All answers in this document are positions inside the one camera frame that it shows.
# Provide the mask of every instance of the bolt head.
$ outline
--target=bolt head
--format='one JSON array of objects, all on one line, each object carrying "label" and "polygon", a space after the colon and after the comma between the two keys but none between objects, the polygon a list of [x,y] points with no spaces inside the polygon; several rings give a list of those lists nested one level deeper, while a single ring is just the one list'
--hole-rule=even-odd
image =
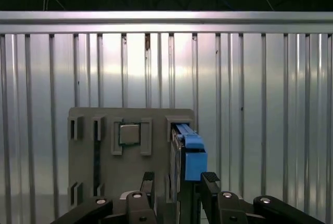
[{"label": "bolt head", "polygon": [[265,204],[269,204],[269,203],[271,202],[270,199],[265,198],[265,197],[264,197],[264,198],[261,198],[260,201],[262,201],[262,202],[265,203]]},{"label": "bolt head", "polygon": [[231,198],[232,194],[225,192],[225,193],[223,193],[223,196],[226,198]]},{"label": "bolt head", "polygon": [[106,201],[104,199],[100,199],[96,201],[97,204],[104,204]]}]

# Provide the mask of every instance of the vertical ridge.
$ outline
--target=vertical ridge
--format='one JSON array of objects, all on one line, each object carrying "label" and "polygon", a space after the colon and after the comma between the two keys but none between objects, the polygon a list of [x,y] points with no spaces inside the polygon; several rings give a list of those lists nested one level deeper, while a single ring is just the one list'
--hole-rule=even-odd
[{"label": "vertical ridge", "polygon": [[261,156],[261,194],[266,194],[266,156],[267,156],[267,92],[266,92],[266,35],[261,35],[262,40],[262,156]]},{"label": "vertical ridge", "polygon": [[305,36],[305,145],[304,145],[304,212],[310,211],[309,145],[310,145],[310,36]]},{"label": "vertical ridge", "polygon": [[151,39],[150,34],[145,34],[145,84],[146,108],[151,108]]},{"label": "vertical ridge", "polygon": [[11,216],[11,185],[10,185],[10,164],[9,164],[9,143],[8,143],[8,112],[7,112],[7,77],[6,77],[6,49],[5,37],[0,35],[0,57],[1,57],[1,84],[2,84],[2,114],[3,114],[3,136],[4,136],[4,169],[5,169],[5,201],[6,221],[12,223]]},{"label": "vertical ridge", "polygon": [[[3,74],[3,65],[2,60],[5,59],[4,57],[4,50],[3,50],[3,41],[2,36],[0,35],[0,152],[1,154],[5,153],[5,147],[4,147],[4,115],[3,115],[3,106],[2,106],[2,98],[3,98],[3,82],[2,82],[2,74]],[[1,180],[1,195],[3,197],[1,198],[1,205],[4,206],[4,208],[0,209],[0,218],[1,222],[7,223],[7,209],[6,209],[6,180],[5,180],[5,158],[4,156],[0,156],[1,162],[0,162],[0,180]]]},{"label": "vertical ridge", "polygon": [[328,72],[329,72],[329,61],[328,61],[328,35],[320,34],[318,42],[318,122],[317,122],[317,182],[316,182],[316,208],[317,208],[317,218],[320,221],[325,221],[326,219],[326,198],[327,198],[327,174],[326,166],[328,161],[327,156],[327,142],[329,140],[327,136],[328,130]]},{"label": "vertical ridge", "polygon": [[193,110],[195,114],[195,130],[199,131],[199,102],[198,102],[198,36],[192,35],[192,88]]},{"label": "vertical ridge", "polygon": [[98,107],[99,105],[99,86],[98,86],[98,55],[99,42],[96,33],[88,35],[88,59],[87,66],[89,67],[89,97],[90,107]]},{"label": "vertical ridge", "polygon": [[17,39],[5,35],[8,151],[11,194],[11,222],[22,220],[22,181],[20,169],[20,131],[18,112]]},{"label": "vertical ridge", "polygon": [[86,34],[85,36],[85,66],[86,66],[86,81],[87,81],[87,93],[88,93],[88,107],[92,106],[91,99],[91,73],[90,73],[90,34]]},{"label": "vertical ridge", "polygon": [[21,159],[22,159],[22,151],[21,151],[21,132],[20,132],[20,123],[19,123],[19,117],[20,117],[20,108],[19,108],[19,75],[18,75],[18,36],[15,35],[14,37],[14,59],[15,59],[15,67],[14,67],[14,71],[15,71],[15,80],[16,80],[16,117],[17,117],[17,129],[18,129],[18,140],[17,140],[17,164],[18,164],[18,179],[19,179],[19,221],[22,222],[23,220],[23,183],[22,183],[22,166],[21,166]]},{"label": "vertical ridge", "polygon": [[229,98],[228,98],[228,126],[229,126],[229,190],[231,190],[231,184],[232,184],[232,176],[231,176],[231,165],[232,165],[232,155],[233,155],[233,149],[232,149],[232,138],[231,138],[231,133],[232,133],[232,118],[231,118],[231,108],[232,108],[232,35],[230,33],[227,34],[227,47],[228,47],[228,53],[227,53],[227,78],[228,78],[228,93],[229,93]]},{"label": "vertical ridge", "polygon": [[79,87],[79,36],[77,34],[73,35],[73,69],[74,69],[74,106],[78,107],[80,105],[80,87]]},{"label": "vertical ridge", "polygon": [[58,187],[58,161],[55,130],[55,92],[54,92],[54,35],[49,36],[49,72],[50,72],[50,114],[51,114],[51,136],[52,136],[52,164],[53,164],[53,201],[55,219],[59,218],[59,187]]},{"label": "vertical ridge", "polygon": [[295,197],[296,207],[304,211],[305,192],[305,112],[306,112],[306,38],[296,35],[296,166]]},{"label": "vertical ridge", "polygon": [[158,68],[158,101],[159,108],[162,108],[162,80],[163,80],[163,72],[162,72],[162,36],[160,33],[157,34],[157,68]]},{"label": "vertical ridge", "polygon": [[122,35],[122,48],[121,48],[121,78],[122,78],[122,102],[123,107],[128,107],[128,73],[127,73],[127,37]]},{"label": "vertical ridge", "polygon": [[97,80],[98,80],[98,107],[103,107],[103,35],[97,35]]},{"label": "vertical ridge", "polygon": [[36,194],[35,194],[35,173],[32,141],[32,102],[31,102],[31,46],[30,36],[25,36],[25,64],[27,82],[27,119],[28,119],[28,156],[29,156],[29,190],[30,190],[30,223],[36,223]]},{"label": "vertical ridge", "polygon": [[16,35],[16,74],[17,74],[17,119],[19,129],[19,180],[21,219],[30,220],[30,193],[29,193],[29,154],[27,137],[27,82],[25,63],[25,35]]},{"label": "vertical ridge", "polygon": [[241,129],[241,145],[240,145],[240,175],[239,175],[239,191],[240,195],[244,196],[245,193],[245,182],[244,182],[244,174],[245,174],[245,138],[244,138],[244,36],[239,34],[239,54],[240,54],[240,104],[241,104],[241,118],[240,118],[240,129]]},{"label": "vertical ridge", "polygon": [[284,35],[284,114],[283,114],[283,201],[288,202],[288,112],[289,112],[289,57],[288,57],[288,34]]},{"label": "vertical ridge", "polygon": [[[233,38],[239,41],[238,34],[234,34]],[[235,106],[231,101],[231,97],[233,96],[232,92],[232,72],[230,70],[230,64],[232,58],[237,56],[239,59],[239,46],[232,43],[232,38],[230,33],[221,33],[217,36],[217,53],[216,53],[216,80],[217,80],[217,119],[218,119],[218,126],[217,131],[220,135],[220,176],[221,176],[221,185],[223,190],[230,190],[237,194],[239,194],[239,175],[240,175],[240,168],[239,168],[239,161],[234,162],[234,159],[240,157],[239,154],[239,140],[235,142],[231,142],[231,139],[234,138],[233,135],[233,128],[232,121],[234,119],[235,112],[233,108],[238,108],[237,115],[240,114],[239,112],[239,105]],[[240,136],[239,128],[235,132],[238,132],[237,135]]]},{"label": "vertical ridge", "polygon": [[332,35],[328,37],[328,72],[327,72],[327,163],[326,163],[326,223],[331,223],[332,213],[332,178],[331,178],[331,163],[332,163]]},{"label": "vertical ridge", "polygon": [[221,90],[221,36],[216,35],[216,174],[222,188],[222,90]]},{"label": "vertical ridge", "polygon": [[169,95],[170,108],[175,108],[175,39],[169,35]]},{"label": "vertical ridge", "polygon": [[285,92],[285,98],[287,97],[287,110],[288,110],[288,119],[287,119],[287,162],[284,161],[284,166],[286,166],[284,172],[288,173],[284,175],[284,180],[288,184],[288,192],[286,193],[288,204],[294,207],[297,206],[297,183],[298,183],[298,173],[297,173],[297,63],[298,63],[298,38],[296,34],[288,34],[288,43],[287,49],[288,53],[286,56],[288,71],[287,77],[288,81],[285,82],[287,87],[287,92]]}]

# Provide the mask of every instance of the slot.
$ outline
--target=slot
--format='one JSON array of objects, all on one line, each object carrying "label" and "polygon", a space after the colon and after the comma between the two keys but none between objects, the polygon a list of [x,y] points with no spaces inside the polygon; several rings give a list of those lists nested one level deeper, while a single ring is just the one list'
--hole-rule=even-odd
[{"label": "slot", "polygon": [[75,138],[75,121],[71,120],[71,139]]},{"label": "slot", "polygon": [[98,131],[98,121],[94,121],[94,141],[100,141],[100,135]]},{"label": "slot", "polygon": [[78,185],[78,183],[74,183],[72,186],[71,186],[71,195],[70,195],[70,199],[71,199],[71,206],[74,205],[75,203],[75,187]]}]

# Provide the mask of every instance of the screw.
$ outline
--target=screw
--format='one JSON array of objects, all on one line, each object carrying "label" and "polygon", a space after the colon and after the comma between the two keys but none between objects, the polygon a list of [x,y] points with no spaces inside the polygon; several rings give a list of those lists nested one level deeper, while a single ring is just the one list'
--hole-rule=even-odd
[{"label": "screw", "polygon": [[271,200],[268,199],[268,198],[261,198],[260,201],[262,201],[262,202],[265,203],[265,204],[268,204],[268,203],[271,202]]},{"label": "screw", "polygon": [[236,216],[230,216],[229,218],[231,221],[237,221],[237,217]]},{"label": "screw", "polygon": [[104,204],[104,203],[106,203],[106,201],[104,199],[101,199],[101,200],[97,200],[96,203],[97,204]]},{"label": "screw", "polygon": [[226,197],[226,198],[231,198],[232,194],[230,194],[230,193],[223,193],[223,196]]}]

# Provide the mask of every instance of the metal panel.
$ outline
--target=metal panel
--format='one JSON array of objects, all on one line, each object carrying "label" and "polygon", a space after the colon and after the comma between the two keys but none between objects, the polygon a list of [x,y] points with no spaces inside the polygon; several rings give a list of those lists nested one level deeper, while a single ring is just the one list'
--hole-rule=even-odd
[{"label": "metal panel", "polygon": [[160,43],[159,35],[157,33],[152,33],[150,35],[148,50],[148,61],[149,61],[149,71],[148,71],[148,86],[149,91],[149,107],[159,108],[160,107]]},{"label": "metal panel", "polygon": [[54,153],[57,162],[58,215],[61,216],[68,210],[68,141],[67,132],[63,130],[67,128],[64,119],[75,104],[73,35],[56,34],[53,51]]},{"label": "metal panel", "polygon": [[67,210],[63,119],[101,106],[193,109],[223,190],[332,223],[332,17],[1,12],[0,222]]},{"label": "metal panel", "polygon": [[243,38],[239,34],[231,34],[230,61],[229,61],[229,87],[230,100],[224,110],[230,110],[230,179],[229,189],[238,195],[244,194],[244,92],[243,92]]},{"label": "metal panel", "polygon": [[99,67],[101,107],[123,106],[121,43],[121,34],[103,34]]},{"label": "metal panel", "polygon": [[283,199],[284,36],[266,36],[266,192]]},{"label": "metal panel", "polygon": [[130,108],[146,107],[145,35],[127,35],[127,102]]},{"label": "metal panel", "polygon": [[263,193],[265,174],[263,107],[263,43],[261,34],[244,34],[244,198]]},{"label": "metal panel", "polygon": [[29,136],[30,124],[28,122],[28,90],[27,90],[27,45],[26,37],[23,34],[16,36],[17,45],[17,90],[19,109],[19,135],[20,135],[20,185],[22,197],[22,223],[31,223],[35,218],[33,196],[31,195],[30,171],[32,169],[31,159],[31,138]]},{"label": "metal panel", "polygon": [[208,152],[208,170],[217,171],[217,100],[216,100],[216,36],[211,33],[198,34],[198,116],[199,132]]},{"label": "metal panel", "polygon": [[36,223],[54,219],[49,35],[30,36],[31,122]]},{"label": "metal panel", "polygon": [[219,152],[220,164],[217,164],[217,175],[221,179],[221,187],[230,189],[230,35],[222,33],[216,39],[216,93],[217,93],[217,143],[221,140]]},{"label": "metal panel", "polygon": [[194,61],[192,34],[174,35],[175,59],[175,107],[194,109]]},{"label": "metal panel", "polygon": [[288,35],[288,203],[304,210],[305,34]]},{"label": "metal panel", "polygon": [[9,162],[10,162],[10,198],[11,214],[13,222],[20,222],[22,216],[22,205],[20,202],[19,185],[19,126],[18,126],[18,95],[17,95],[17,54],[16,38],[12,34],[5,36],[6,50],[6,82],[7,82],[7,123],[9,142]]},{"label": "metal panel", "polygon": [[7,137],[7,100],[6,100],[6,53],[3,37],[0,37],[0,221],[5,223],[7,218],[11,218],[11,213],[8,214],[8,207],[11,207],[10,198],[7,197],[7,187],[10,185],[8,181],[8,137]]}]

